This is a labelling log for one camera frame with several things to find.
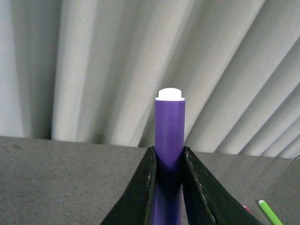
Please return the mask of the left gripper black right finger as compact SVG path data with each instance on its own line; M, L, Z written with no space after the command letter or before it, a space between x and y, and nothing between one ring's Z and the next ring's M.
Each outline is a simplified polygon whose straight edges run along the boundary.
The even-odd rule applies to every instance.
M182 155L182 186L190 225L261 224L186 146Z

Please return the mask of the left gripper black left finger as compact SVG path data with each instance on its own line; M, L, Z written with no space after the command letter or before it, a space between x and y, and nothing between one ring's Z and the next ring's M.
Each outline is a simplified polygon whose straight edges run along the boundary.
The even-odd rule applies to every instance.
M102 225L154 224L157 160L149 147L120 199L105 216Z

